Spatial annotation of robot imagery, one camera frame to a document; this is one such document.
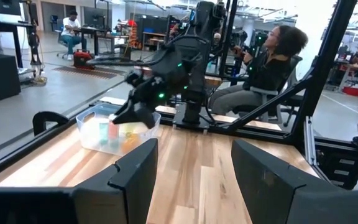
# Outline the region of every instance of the black jacket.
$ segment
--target black jacket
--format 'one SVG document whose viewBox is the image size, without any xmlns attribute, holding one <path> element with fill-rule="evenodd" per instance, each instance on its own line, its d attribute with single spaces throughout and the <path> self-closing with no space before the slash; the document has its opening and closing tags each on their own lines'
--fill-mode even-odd
<svg viewBox="0 0 358 224">
<path fill-rule="evenodd" d="M 286 61 L 271 59 L 266 63 L 268 57 L 268 52 L 265 51 L 251 61 L 248 65 L 249 79 L 243 84 L 244 89 L 248 90 L 253 86 L 264 90 L 279 91 L 279 88 L 283 87 L 284 82 L 291 74 L 291 59 Z"/>
</svg>

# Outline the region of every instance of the clear plastic bin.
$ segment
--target clear plastic bin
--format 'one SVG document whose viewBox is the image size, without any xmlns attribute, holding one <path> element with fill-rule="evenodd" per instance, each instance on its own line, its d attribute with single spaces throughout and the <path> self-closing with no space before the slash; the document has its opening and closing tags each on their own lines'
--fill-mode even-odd
<svg viewBox="0 0 358 224">
<path fill-rule="evenodd" d="M 155 136 L 160 125 L 160 114 L 153 113 L 156 122 L 152 129 L 140 122 L 115 125 L 111 120 L 119 108 L 101 103 L 76 117 L 83 148 L 124 156 Z"/>
</svg>

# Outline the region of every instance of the red bag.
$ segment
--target red bag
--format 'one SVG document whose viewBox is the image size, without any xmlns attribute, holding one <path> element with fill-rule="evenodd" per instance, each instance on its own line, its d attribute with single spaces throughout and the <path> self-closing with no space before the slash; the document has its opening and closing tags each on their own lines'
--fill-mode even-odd
<svg viewBox="0 0 358 224">
<path fill-rule="evenodd" d="M 86 62 L 94 59 L 94 56 L 89 50 L 77 50 L 74 53 L 74 67 L 81 69 L 94 69 L 94 65 L 87 65 Z"/>
</svg>

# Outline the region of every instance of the gray pants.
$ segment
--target gray pants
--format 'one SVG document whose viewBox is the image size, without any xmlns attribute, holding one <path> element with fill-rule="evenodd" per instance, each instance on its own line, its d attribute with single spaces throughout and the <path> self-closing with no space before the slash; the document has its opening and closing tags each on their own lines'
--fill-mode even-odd
<svg viewBox="0 0 358 224">
<path fill-rule="evenodd" d="M 260 106 L 262 96 L 253 91 L 244 90 L 242 85 L 235 85 L 216 91 L 209 99 L 212 113 L 226 115 L 235 107 L 241 105 Z"/>
</svg>

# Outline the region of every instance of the chair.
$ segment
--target chair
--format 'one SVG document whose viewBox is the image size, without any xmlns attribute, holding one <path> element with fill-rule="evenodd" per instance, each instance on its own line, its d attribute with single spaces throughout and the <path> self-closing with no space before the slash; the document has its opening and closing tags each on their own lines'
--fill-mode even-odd
<svg viewBox="0 0 358 224">
<path fill-rule="evenodd" d="M 293 71 L 295 70 L 296 66 L 298 65 L 298 63 L 302 61 L 302 58 L 294 55 L 291 58 L 291 62 L 290 62 L 290 71 L 291 71 L 291 75 L 288 76 L 288 78 L 290 78 L 292 76 L 292 74 L 294 73 Z M 288 80 L 285 80 L 279 87 L 277 91 L 271 91 L 271 90 L 263 90 L 260 88 L 256 88 L 256 87 L 250 87 L 250 91 L 254 91 L 256 93 L 259 93 L 262 95 L 262 104 L 265 104 L 268 102 L 268 100 L 270 100 L 272 97 L 277 96 L 279 93 L 281 93 L 281 91 L 283 90 L 285 84 L 287 83 Z M 249 113 L 251 111 L 253 111 L 254 109 L 258 108 L 258 106 L 249 106 L 249 105 L 241 105 L 241 106 L 237 106 L 233 109 L 233 112 L 236 114 L 239 114 L 240 116 L 244 116 L 246 113 Z M 283 119 L 281 116 L 281 104 L 278 104 L 274 110 L 269 110 L 268 112 L 264 113 L 259 119 L 263 122 L 269 122 L 269 123 L 273 123 L 273 124 L 281 124 L 283 123 Z M 275 115 L 275 118 L 270 118 L 269 115 Z"/>
<path fill-rule="evenodd" d="M 291 77 L 288 79 L 288 86 L 293 86 L 294 84 L 296 84 L 296 82 L 297 82 L 296 71 L 294 70 L 293 73 L 291 74 Z M 298 111 L 295 108 L 300 107 L 302 104 L 302 101 L 303 101 L 302 95 L 294 95 L 282 103 L 282 105 L 287 106 L 287 108 L 282 108 L 281 112 L 288 113 L 287 121 L 283 123 L 284 127 L 288 126 L 293 115 L 298 114 Z"/>
<path fill-rule="evenodd" d="M 62 45 L 62 46 L 64 46 L 64 47 L 67 47 L 67 43 L 62 40 L 62 32 L 63 32 L 63 29 L 64 29 L 63 19 L 58 19 L 57 20 L 57 28 L 58 29 L 55 30 L 55 32 L 58 34 L 57 35 L 57 43 Z M 56 56 L 59 57 L 60 54 L 63 54 L 62 58 L 64 58 L 65 56 L 68 55 L 67 50 L 57 53 Z"/>
</svg>

